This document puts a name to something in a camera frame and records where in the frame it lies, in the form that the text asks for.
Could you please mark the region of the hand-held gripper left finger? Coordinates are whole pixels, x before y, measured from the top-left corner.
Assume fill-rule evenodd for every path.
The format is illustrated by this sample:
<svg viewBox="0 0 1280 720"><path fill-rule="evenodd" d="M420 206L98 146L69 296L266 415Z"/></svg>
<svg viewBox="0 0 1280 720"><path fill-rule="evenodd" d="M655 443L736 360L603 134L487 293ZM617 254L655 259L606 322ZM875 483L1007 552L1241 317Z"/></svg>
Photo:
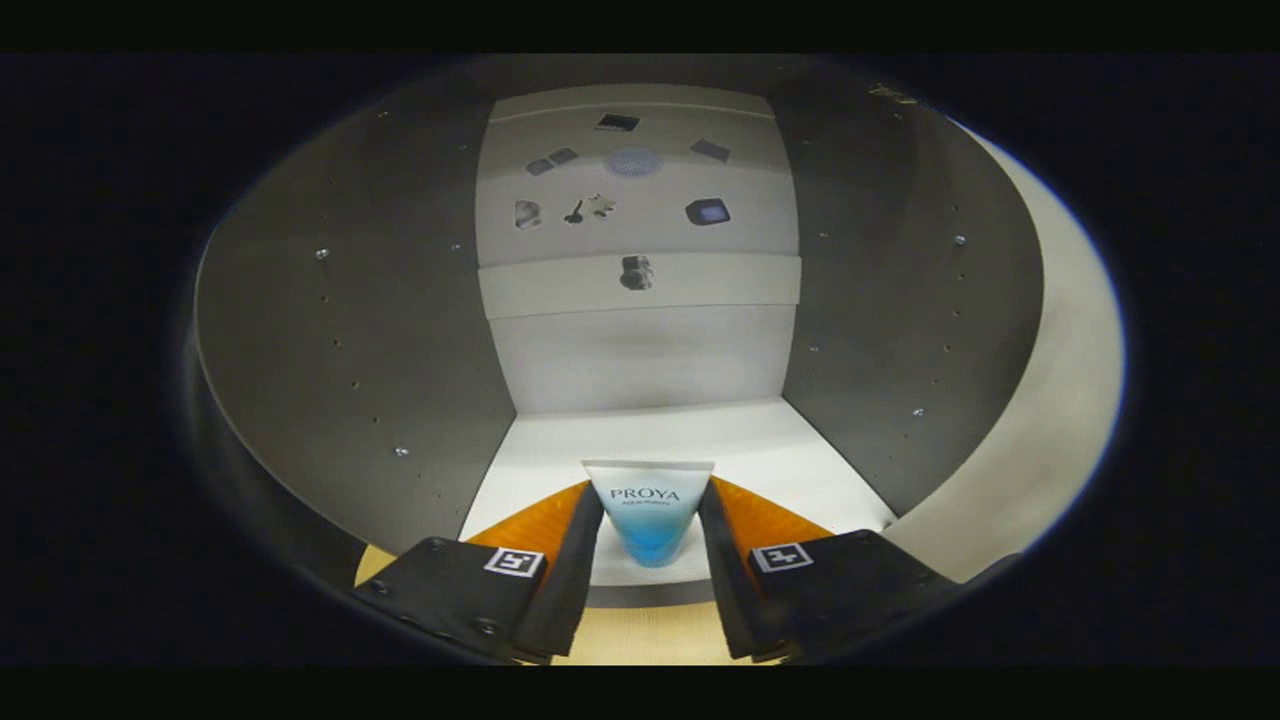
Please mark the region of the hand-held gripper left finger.
<svg viewBox="0 0 1280 720"><path fill-rule="evenodd" d="M353 597L468 657L549 664L570 653L604 510L584 480L470 541L429 537L357 583Z"/></svg>

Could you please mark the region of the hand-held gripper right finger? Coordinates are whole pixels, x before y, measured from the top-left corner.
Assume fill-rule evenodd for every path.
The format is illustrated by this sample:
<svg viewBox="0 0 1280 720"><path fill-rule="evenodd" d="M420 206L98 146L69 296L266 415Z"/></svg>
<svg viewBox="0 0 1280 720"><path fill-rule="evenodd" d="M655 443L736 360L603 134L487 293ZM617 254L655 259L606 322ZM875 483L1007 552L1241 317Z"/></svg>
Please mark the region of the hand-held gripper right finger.
<svg viewBox="0 0 1280 720"><path fill-rule="evenodd" d="M877 530L833 533L718 477L698 512L732 659L852 653L961 589Z"/></svg>

